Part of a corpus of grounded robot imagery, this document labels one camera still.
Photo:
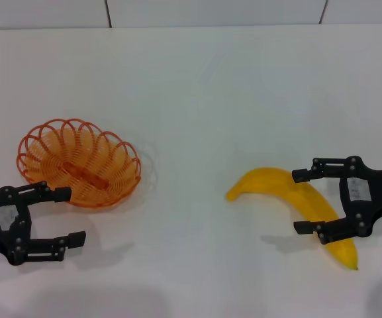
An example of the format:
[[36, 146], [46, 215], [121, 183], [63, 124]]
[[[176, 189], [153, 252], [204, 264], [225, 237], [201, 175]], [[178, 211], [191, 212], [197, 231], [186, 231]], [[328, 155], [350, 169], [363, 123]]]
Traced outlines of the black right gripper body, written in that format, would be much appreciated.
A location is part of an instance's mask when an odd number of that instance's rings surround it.
[[370, 236], [375, 222], [382, 218], [382, 170], [368, 168], [359, 156], [349, 157], [339, 188], [346, 215], [343, 237]]

